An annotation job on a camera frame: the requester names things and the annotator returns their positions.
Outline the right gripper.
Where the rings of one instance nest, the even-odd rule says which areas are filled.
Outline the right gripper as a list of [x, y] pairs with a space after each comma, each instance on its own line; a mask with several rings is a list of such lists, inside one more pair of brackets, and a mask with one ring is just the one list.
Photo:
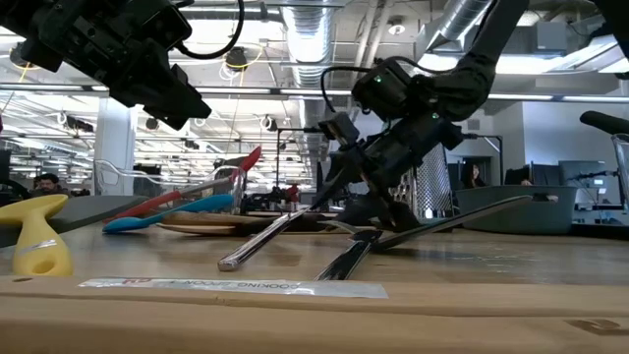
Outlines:
[[385, 230], [396, 232], [420, 227], [407, 204], [395, 201], [390, 195], [383, 199], [369, 188], [354, 193], [346, 186], [364, 181], [367, 175], [378, 188], [393, 187], [408, 170], [421, 165], [436, 146], [453, 149], [462, 141], [461, 128], [437, 113], [403, 118], [366, 150], [350, 145], [333, 152], [330, 170], [311, 209], [322, 207], [336, 195], [337, 202], [345, 203], [344, 210], [336, 216], [337, 221], [365, 226], [376, 219]]

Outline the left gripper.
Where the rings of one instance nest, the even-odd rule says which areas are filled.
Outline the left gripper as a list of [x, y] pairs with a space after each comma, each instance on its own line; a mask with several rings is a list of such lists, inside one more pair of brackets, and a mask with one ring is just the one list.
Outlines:
[[51, 72], [67, 63], [181, 130], [211, 108], [167, 51], [147, 41], [147, 0], [19, 0], [20, 57]]

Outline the red spoon metal shaft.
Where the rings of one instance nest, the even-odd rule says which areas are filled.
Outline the red spoon metal shaft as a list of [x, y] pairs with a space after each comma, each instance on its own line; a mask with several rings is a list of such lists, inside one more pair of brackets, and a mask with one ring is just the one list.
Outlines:
[[232, 171], [226, 177], [210, 180], [198, 185], [193, 185], [192, 187], [187, 187], [180, 190], [174, 190], [170, 193], [161, 195], [159, 197], [155, 197], [149, 199], [138, 206], [134, 206], [125, 211], [122, 211], [113, 216], [114, 219], [121, 217], [129, 217], [129, 216], [139, 216], [147, 213], [151, 209], [164, 205], [169, 202], [174, 202], [179, 199], [182, 199], [184, 196], [200, 192], [209, 188], [213, 188], [219, 185], [225, 185], [228, 183], [233, 183], [237, 180], [238, 177], [244, 177], [246, 173], [257, 163], [259, 157], [261, 155], [261, 147], [256, 147], [252, 152], [250, 152], [247, 156], [244, 157], [243, 161], [238, 166], [231, 166]]

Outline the yellow silicone spoon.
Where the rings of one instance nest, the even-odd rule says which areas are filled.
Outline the yellow silicone spoon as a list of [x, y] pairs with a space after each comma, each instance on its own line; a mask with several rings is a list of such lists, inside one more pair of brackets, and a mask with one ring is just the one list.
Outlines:
[[0, 207], [0, 225], [21, 227], [12, 258], [15, 275], [70, 276], [74, 273], [68, 246], [48, 223], [68, 199], [63, 194], [48, 195]]

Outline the teal steel box grater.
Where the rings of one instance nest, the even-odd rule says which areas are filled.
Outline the teal steel box grater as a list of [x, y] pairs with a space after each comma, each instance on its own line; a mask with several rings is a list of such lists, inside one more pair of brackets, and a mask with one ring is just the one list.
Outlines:
[[423, 163], [407, 171], [389, 193], [406, 204], [419, 221], [452, 216], [454, 206], [445, 149], [434, 147]]

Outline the white building column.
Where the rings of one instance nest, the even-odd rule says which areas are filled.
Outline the white building column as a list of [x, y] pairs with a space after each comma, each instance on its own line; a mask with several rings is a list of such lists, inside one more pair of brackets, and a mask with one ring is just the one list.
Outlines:
[[93, 184], [102, 196], [131, 196], [134, 178], [117, 171], [134, 167], [137, 111], [112, 98], [100, 98], [97, 114]]

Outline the clear plastic bin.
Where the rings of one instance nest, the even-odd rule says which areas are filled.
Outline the clear plastic bin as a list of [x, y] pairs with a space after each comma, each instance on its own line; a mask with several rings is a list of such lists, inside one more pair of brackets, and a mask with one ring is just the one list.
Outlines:
[[629, 134], [615, 134], [611, 140], [617, 161], [621, 203], [624, 207], [623, 225], [629, 227]]
[[242, 162], [240, 166], [223, 165], [201, 177], [186, 178], [155, 174], [154, 166], [149, 167], [150, 173], [125, 170], [100, 159], [94, 163], [95, 192], [98, 195], [144, 198], [143, 202], [123, 210], [116, 218], [141, 216], [186, 205], [214, 194], [236, 195], [236, 199], [239, 199], [242, 183], [250, 167], [248, 162]]

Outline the person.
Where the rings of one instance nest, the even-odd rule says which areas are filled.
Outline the person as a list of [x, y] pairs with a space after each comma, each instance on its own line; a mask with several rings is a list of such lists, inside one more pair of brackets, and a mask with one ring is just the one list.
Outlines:
[[59, 178], [53, 173], [44, 173], [35, 178], [35, 188], [30, 193], [33, 198], [48, 195], [66, 195], [70, 192], [59, 184]]
[[465, 189], [486, 187], [486, 182], [481, 178], [481, 170], [477, 164], [466, 163], [463, 165], [461, 183]]

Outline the long overhead light bar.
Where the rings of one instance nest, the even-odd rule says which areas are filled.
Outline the long overhead light bar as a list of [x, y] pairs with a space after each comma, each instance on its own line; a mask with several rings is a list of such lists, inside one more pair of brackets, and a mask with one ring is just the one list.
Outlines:
[[[55, 85], [32, 83], [0, 83], [0, 90], [43, 92], [50, 94], [75, 94], [107, 96], [107, 87], [98, 85]], [[319, 89], [312, 88], [254, 88], [254, 87], [199, 87], [197, 91], [203, 97], [218, 95], [272, 95], [305, 99], [322, 97]], [[528, 93], [491, 93], [488, 100], [496, 101], [541, 101], [570, 103], [629, 104], [629, 96], [612, 95], [564, 95], [564, 94], [528, 94]]]

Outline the forked wooden spoon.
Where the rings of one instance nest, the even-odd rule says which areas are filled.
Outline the forked wooden spoon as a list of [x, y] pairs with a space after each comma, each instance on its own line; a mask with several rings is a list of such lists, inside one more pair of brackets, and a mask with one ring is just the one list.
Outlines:
[[188, 226], [237, 226], [254, 221], [260, 221], [260, 217], [190, 211], [171, 212], [162, 219], [164, 224]]

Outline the blue silicone spoon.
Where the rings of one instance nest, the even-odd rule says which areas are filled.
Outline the blue silicone spoon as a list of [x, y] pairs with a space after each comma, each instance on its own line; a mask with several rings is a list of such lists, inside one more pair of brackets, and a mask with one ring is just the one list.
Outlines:
[[186, 205], [174, 207], [172, 209], [168, 209], [162, 213], [155, 214], [151, 217], [147, 218], [138, 218], [134, 216], [126, 216], [118, 219], [114, 219], [103, 226], [103, 233], [120, 233], [131, 230], [138, 230], [148, 228], [150, 225], [161, 222], [164, 217], [170, 213], [176, 211], [189, 211], [189, 212], [198, 212], [198, 211], [214, 211], [218, 209], [222, 209], [224, 207], [229, 207], [234, 202], [234, 198], [231, 195], [214, 195], [209, 196], [204, 199], [197, 200], [192, 203], [188, 203]]

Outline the plain wooden spoon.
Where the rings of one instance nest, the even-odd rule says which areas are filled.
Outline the plain wooden spoon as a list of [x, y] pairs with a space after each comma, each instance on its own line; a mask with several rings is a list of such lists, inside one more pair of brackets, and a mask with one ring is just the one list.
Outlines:
[[157, 223], [157, 226], [170, 231], [196, 235], [230, 235], [235, 230], [235, 226], [218, 225], [179, 225]]

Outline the teal plastic basket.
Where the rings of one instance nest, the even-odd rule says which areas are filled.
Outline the teal plastic basket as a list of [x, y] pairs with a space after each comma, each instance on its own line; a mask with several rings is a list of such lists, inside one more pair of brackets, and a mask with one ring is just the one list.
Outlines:
[[533, 198], [529, 203], [466, 222], [464, 227], [467, 229], [520, 235], [563, 235], [572, 225], [576, 194], [576, 187], [504, 185], [460, 190], [455, 196], [461, 212], [513, 197]]

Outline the dark office monitor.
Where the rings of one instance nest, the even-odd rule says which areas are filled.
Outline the dark office monitor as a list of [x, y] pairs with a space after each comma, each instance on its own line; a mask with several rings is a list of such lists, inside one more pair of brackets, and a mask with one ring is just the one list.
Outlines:
[[603, 161], [560, 160], [558, 167], [563, 186], [589, 189], [606, 187], [606, 167]]

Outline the black metal frame stand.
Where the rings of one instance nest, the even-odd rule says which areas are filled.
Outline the black metal frame stand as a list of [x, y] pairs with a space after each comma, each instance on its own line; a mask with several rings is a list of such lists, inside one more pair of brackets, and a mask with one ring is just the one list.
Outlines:
[[493, 147], [498, 152], [499, 172], [504, 173], [504, 155], [503, 155], [503, 137], [499, 135], [479, 135], [479, 134], [464, 134], [465, 140], [479, 140], [482, 139]]

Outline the silver ventilation duct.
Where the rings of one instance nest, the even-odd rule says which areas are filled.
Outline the silver ventilation duct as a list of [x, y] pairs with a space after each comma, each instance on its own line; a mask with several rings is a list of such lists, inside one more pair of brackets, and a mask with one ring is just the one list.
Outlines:
[[[281, 10], [286, 25], [286, 40], [292, 64], [294, 85], [298, 89], [314, 89], [320, 93], [320, 75], [332, 58], [333, 10], [322, 7], [284, 7]], [[299, 101], [302, 128], [314, 128], [325, 115], [321, 97]], [[321, 134], [305, 133], [303, 152], [310, 161], [320, 157]]]
[[465, 36], [489, 8], [492, 0], [449, 0], [443, 14], [429, 26], [427, 50], [448, 44], [462, 46]]

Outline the black aluminium table frame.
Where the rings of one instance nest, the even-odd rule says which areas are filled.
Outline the black aluminium table frame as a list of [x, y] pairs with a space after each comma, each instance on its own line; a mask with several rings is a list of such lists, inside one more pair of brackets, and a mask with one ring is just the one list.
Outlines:
[[629, 242], [629, 225], [574, 223], [569, 234], [576, 237]]

